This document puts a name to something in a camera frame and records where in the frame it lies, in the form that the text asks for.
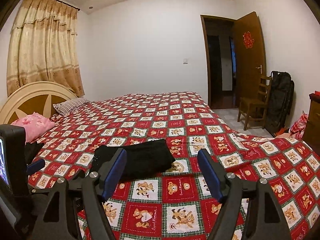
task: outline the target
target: striped pillow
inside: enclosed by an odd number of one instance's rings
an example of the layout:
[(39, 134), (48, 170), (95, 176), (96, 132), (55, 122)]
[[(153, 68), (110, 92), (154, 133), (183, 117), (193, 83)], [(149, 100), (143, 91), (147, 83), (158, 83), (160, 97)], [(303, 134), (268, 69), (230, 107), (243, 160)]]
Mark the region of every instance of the striped pillow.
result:
[(75, 111), (79, 107), (86, 105), (88, 103), (91, 103), (89, 100), (85, 98), (76, 98), (72, 100), (67, 100), (65, 102), (62, 102), (60, 104), (53, 104), (54, 109), (59, 114), (66, 115), (72, 111)]

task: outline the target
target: black cloth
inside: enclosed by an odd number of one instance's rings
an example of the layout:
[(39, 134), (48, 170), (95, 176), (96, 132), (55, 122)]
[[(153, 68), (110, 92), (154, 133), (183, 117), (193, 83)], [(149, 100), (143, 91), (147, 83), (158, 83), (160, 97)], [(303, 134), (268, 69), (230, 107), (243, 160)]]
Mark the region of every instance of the black cloth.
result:
[(98, 171), (119, 148), (127, 152), (127, 164), (120, 181), (152, 177), (171, 168), (171, 163), (175, 161), (164, 139), (121, 147), (101, 145), (94, 151), (90, 172)]
[(33, 159), (40, 152), (41, 148), (44, 146), (44, 143), (26, 143), (24, 147), (24, 156), (26, 159), (26, 164), (29, 165), (32, 163)]

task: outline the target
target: pink cushion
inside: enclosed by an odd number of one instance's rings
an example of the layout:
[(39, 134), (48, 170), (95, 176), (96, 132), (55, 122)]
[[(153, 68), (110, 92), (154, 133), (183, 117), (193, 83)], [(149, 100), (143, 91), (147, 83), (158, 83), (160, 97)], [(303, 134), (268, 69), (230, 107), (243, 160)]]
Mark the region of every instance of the pink cushion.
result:
[(27, 143), (44, 135), (44, 133), (55, 127), (56, 124), (43, 115), (34, 112), (22, 119), (14, 121), (12, 125), (24, 127), (26, 130)]

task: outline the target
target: monitor screen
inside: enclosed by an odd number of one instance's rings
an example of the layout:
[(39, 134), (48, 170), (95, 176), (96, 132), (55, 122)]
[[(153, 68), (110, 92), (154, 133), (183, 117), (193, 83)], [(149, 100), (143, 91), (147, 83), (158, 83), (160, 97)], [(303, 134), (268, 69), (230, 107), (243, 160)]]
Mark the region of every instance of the monitor screen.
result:
[(0, 177), (9, 186), (7, 167), (4, 158), (4, 140), (0, 137)]

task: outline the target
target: cream headboard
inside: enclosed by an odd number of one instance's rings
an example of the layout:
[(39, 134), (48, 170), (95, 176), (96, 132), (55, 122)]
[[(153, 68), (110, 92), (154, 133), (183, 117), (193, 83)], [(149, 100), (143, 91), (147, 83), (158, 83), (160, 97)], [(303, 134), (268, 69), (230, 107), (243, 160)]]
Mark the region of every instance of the cream headboard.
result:
[(57, 113), (52, 104), (75, 98), (74, 93), (57, 83), (38, 81), (27, 84), (9, 96), (0, 111), (0, 124), (10, 124), (33, 112), (50, 118)]

